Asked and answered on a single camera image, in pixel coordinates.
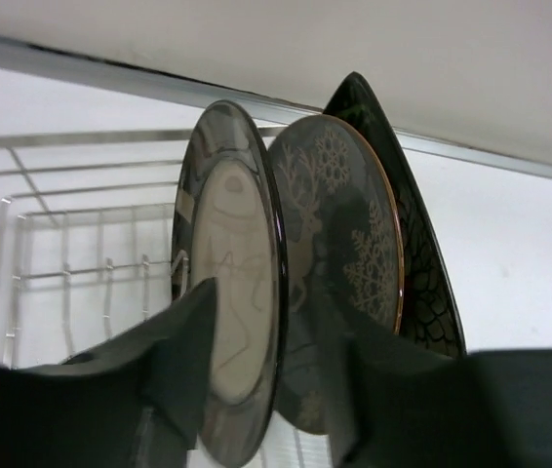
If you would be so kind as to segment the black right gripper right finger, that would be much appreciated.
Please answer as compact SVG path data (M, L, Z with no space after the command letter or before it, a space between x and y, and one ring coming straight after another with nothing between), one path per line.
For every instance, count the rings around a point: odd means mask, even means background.
M334 463L468 463L469 360L383 333L380 358L361 355L327 311L327 429Z

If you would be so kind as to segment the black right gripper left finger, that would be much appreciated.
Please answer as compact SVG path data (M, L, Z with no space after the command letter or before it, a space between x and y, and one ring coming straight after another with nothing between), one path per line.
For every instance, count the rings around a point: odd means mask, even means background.
M203 280L154 318L68 358L62 365L82 370L144 357L147 370L141 395L172 425L185 446L193 449L210 391L217 300L217 280Z

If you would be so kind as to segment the black square floral plate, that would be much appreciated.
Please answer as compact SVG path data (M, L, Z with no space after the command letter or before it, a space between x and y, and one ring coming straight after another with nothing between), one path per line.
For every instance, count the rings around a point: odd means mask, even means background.
M353 71L324 108L355 128L374 149L394 192L404 243L405 291L400 335L459 358L466 344L450 278L410 164L373 88Z

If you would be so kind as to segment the grey round deer plate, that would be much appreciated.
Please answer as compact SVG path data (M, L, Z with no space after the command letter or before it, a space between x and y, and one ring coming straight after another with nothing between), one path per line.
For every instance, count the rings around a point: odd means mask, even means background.
M301 118L268 149L289 256L287 347L277 411L295 428L325 434L312 306L325 294L375 350L401 326L405 258L397 204L371 145L328 115Z

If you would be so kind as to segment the black rimmed striped round plate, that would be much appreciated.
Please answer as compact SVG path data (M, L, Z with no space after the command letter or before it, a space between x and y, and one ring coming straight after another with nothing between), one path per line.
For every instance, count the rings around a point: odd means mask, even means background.
M287 330L283 216L267 150L237 103L210 104L191 132L177 182L172 260L182 294L217 280L210 390L199 434L222 467L244 467L269 425Z

